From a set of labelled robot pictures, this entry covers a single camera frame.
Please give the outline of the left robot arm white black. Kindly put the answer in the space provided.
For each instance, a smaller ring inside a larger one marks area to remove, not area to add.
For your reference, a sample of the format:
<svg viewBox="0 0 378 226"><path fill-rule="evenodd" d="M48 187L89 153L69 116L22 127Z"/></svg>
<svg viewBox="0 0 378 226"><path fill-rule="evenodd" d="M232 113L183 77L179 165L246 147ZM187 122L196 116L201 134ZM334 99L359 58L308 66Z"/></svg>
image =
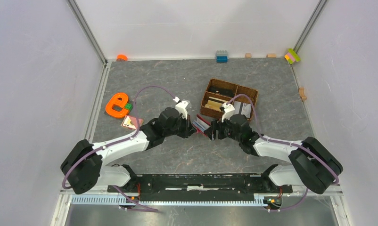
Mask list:
<svg viewBox="0 0 378 226"><path fill-rule="evenodd" d="M190 117L168 107L157 118L128 135L104 142L80 140L60 166L65 175L62 187L83 194L96 186L118 186L126 192L137 187L137 179L127 167L109 163L132 153L147 151L162 144L166 137L188 138L196 132Z"/></svg>

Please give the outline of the red card holder wallet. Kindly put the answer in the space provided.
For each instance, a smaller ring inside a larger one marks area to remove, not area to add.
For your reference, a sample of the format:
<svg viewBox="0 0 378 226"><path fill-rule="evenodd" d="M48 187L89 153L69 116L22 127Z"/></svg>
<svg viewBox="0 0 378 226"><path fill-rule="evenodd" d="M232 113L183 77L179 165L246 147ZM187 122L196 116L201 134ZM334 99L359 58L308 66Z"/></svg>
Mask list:
<svg viewBox="0 0 378 226"><path fill-rule="evenodd" d="M196 115L196 119L192 121L192 125L206 137L208 136L206 130L210 128L210 123L206 121L201 115Z"/></svg>

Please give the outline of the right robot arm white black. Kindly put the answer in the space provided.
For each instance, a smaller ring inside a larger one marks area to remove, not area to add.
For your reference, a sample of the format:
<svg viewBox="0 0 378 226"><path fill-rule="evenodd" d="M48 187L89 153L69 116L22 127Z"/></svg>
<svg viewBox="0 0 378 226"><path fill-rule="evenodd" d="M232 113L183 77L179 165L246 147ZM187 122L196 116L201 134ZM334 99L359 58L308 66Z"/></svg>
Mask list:
<svg viewBox="0 0 378 226"><path fill-rule="evenodd" d="M262 188L274 192L280 186L305 186L316 194L323 194L338 183L342 164L314 137L300 141L286 141L257 133L241 114L229 119L213 120L205 130L211 139L230 138L248 155L271 157L288 162L288 166L271 166L261 180Z"/></svg>

